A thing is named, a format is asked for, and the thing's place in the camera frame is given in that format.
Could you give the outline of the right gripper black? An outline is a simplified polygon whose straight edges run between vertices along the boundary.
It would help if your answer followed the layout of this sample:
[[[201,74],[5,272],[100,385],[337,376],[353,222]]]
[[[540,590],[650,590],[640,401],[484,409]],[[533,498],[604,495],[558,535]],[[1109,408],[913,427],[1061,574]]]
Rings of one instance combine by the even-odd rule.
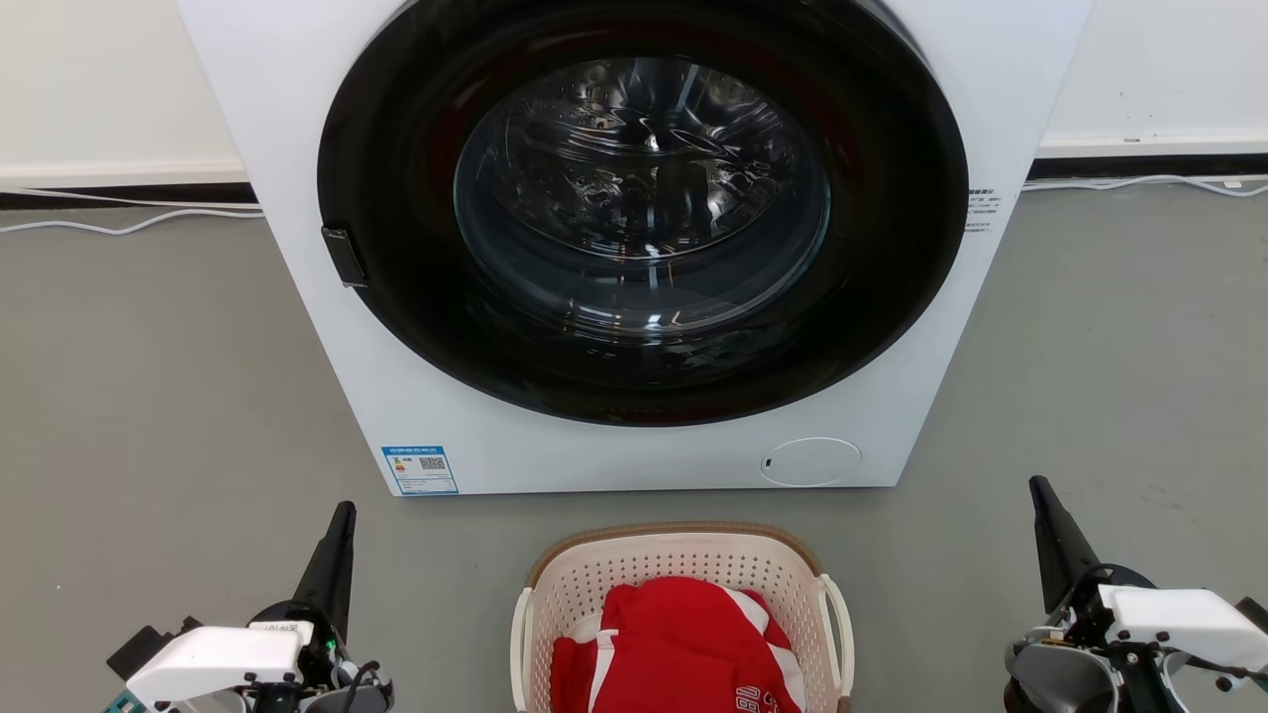
[[[1078,647],[1110,647],[1115,615],[1102,603],[1101,586],[1156,587],[1126,565],[1101,563],[1090,542],[1064,507],[1045,474],[1028,480],[1033,542],[1040,565],[1044,609],[1051,625]]]

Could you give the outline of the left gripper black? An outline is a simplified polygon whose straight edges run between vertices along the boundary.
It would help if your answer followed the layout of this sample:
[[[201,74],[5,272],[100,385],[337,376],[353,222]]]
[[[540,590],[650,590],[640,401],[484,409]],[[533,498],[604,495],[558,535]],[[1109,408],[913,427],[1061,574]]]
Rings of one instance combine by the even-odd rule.
[[[275,603],[249,620],[251,629],[303,629],[297,666],[309,688],[345,688],[346,636],[353,608],[358,506],[341,501],[290,600]]]

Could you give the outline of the white perforated plastic laundry basket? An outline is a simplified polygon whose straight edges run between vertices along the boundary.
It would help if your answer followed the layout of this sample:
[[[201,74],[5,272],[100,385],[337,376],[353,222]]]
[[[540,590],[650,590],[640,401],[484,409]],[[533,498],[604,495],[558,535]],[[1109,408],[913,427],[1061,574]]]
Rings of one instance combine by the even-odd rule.
[[[765,598],[787,632],[806,684],[806,713],[852,713],[856,647],[844,598],[796,537],[746,521],[664,521],[582,532],[531,568],[510,629],[517,713],[548,713],[553,642],[602,612],[607,591],[687,576]]]

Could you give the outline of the blue energy label sticker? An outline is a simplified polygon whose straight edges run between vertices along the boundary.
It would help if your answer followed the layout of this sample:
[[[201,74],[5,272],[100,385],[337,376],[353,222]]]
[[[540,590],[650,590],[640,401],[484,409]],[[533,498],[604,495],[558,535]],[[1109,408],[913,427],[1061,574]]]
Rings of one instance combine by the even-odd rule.
[[[462,492],[443,447],[380,447],[380,455],[399,497]]]

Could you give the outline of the round white filter cover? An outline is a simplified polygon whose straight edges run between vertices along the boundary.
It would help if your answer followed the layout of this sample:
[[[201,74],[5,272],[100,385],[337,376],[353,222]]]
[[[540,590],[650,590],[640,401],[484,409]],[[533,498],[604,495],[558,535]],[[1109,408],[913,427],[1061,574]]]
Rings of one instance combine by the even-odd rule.
[[[844,483],[861,461],[861,452],[855,444],[814,436],[787,442],[766,452],[761,472],[767,481],[784,487],[828,487]]]

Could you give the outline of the round black glass washer door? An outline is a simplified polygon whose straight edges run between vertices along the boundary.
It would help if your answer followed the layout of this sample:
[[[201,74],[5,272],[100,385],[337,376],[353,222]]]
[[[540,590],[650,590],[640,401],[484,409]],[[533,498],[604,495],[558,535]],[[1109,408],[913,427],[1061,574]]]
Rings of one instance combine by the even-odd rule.
[[[675,57],[739,77],[810,134],[831,188],[820,252],[746,318],[600,343],[511,304],[454,209],[467,140],[533,77]],[[358,55],[320,145],[322,226],[353,230],[366,307],[463,384],[554,417],[694,426],[787,406],[891,348],[962,244],[967,142],[910,32],[869,0],[411,0]]]

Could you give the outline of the red garment with white stripes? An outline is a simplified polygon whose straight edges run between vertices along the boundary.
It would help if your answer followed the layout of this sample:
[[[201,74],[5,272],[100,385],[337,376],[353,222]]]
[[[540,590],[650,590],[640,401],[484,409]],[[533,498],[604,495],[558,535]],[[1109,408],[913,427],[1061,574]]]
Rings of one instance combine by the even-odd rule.
[[[702,579],[611,587],[588,638],[559,637],[552,713],[806,713],[792,644],[765,599]]]

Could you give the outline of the black baseboard strip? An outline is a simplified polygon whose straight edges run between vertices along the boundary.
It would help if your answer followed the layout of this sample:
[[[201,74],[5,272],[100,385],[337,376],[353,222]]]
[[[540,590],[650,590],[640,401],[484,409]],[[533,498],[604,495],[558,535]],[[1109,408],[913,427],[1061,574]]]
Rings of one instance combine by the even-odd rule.
[[[1268,150],[1253,154],[1160,154],[1160,156],[1096,156],[1035,159],[1028,181],[1131,179],[1173,174],[1249,176],[1268,174]],[[242,209],[257,206],[250,181],[194,181],[109,188],[0,189],[0,211],[72,209],[75,206],[193,204]]]

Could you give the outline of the white front-load washing machine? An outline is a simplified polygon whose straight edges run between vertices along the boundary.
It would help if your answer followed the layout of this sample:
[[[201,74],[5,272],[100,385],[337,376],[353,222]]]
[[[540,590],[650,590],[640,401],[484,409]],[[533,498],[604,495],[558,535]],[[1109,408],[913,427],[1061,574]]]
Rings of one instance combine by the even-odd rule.
[[[995,230],[962,232],[945,284],[896,343],[787,406],[694,426],[579,422],[506,403],[399,343],[321,236],[320,145],[372,37],[411,0],[178,0],[290,279],[394,496],[380,447],[443,447],[458,495],[787,490],[762,457],[798,439],[850,442],[844,483],[900,480],[1022,194],[1096,0],[869,0],[910,32],[962,123],[971,188],[1003,195]]]

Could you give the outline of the steel washer drum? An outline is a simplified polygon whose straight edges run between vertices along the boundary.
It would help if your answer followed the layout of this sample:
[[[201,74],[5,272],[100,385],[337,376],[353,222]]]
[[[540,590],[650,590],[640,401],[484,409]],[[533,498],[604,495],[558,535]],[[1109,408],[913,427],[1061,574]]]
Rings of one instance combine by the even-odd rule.
[[[796,284],[831,188],[757,88],[675,57],[572,63],[503,96],[464,145],[454,209],[511,304],[600,343],[723,329]]]

